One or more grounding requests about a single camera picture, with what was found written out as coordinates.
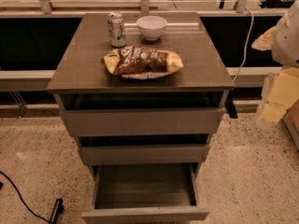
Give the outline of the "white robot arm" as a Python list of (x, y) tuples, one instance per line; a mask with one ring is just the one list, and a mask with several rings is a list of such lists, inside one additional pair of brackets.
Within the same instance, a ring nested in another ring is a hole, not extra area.
[(278, 73), (269, 74), (264, 80), (257, 109), (261, 124), (276, 125), (299, 100), (299, 0), (251, 46), (270, 50), (272, 59), (282, 65)]

